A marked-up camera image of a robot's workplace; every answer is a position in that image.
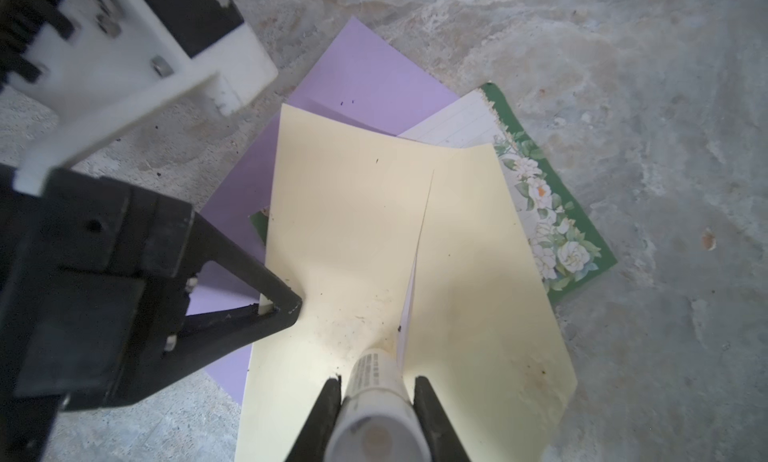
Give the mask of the yellow envelope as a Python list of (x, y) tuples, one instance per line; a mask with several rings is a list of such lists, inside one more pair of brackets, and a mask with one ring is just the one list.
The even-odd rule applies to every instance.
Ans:
[(284, 106), (266, 265), (303, 300), (254, 344), (240, 461), (287, 458), (324, 383), (369, 348), (432, 384), (473, 461), (536, 461), (577, 385), (494, 149)]

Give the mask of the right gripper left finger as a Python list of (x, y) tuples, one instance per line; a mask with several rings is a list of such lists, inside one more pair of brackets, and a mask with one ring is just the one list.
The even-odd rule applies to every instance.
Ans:
[(323, 462), (341, 407), (341, 377), (330, 378), (323, 385), (285, 461)]

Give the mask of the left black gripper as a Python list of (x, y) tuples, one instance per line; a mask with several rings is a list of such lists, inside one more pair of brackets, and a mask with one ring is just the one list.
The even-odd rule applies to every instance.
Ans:
[[(58, 169), (39, 196), (4, 193), (1, 220), (5, 461), (39, 460), (62, 411), (131, 405), (161, 390), (158, 380), (135, 381), (139, 359), (165, 349), (148, 340), (159, 309), (174, 309), (166, 336), (183, 321), (166, 357), (170, 382), (292, 327), (301, 312), (302, 298), (263, 263), (190, 204), (153, 191)], [(184, 289), (209, 263), (271, 307), (184, 318)]]

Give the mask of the white glue stick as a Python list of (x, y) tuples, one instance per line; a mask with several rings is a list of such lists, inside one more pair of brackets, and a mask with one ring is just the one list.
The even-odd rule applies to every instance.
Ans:
[(401, 370), (387, 351), (369, 349), (355, 363), (324, 459), (432, 459)]

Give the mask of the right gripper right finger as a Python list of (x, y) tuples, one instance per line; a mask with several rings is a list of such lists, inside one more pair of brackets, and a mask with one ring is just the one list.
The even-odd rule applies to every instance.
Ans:
[(429, 379), (415, 379), (413, 407), (433, 462), (469, 462), (453, 425)]

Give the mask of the purple paper sheet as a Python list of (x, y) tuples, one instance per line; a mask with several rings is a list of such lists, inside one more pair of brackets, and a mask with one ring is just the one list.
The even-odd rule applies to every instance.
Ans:
[[(287, 103), (347, 125), (398, 136), (458, 98), (352, 18)], [(201, 211), (203, 218), (257, 260), (263, 260), (265, 246), (251, 218), (270, 203), (278, 129), (279, 116), (273, 114)]]

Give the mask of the floral green card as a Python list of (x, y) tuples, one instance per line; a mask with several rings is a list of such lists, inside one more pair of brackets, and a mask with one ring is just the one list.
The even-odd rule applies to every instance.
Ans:
[(284, 105), (278, 129), (267, 264), (310, 301), (331, 307), (405, 295), (431, 189), (498, 162), (551, 302), (616, 260), (516, 119), (486, 84), (403, 134), (378, 135)]

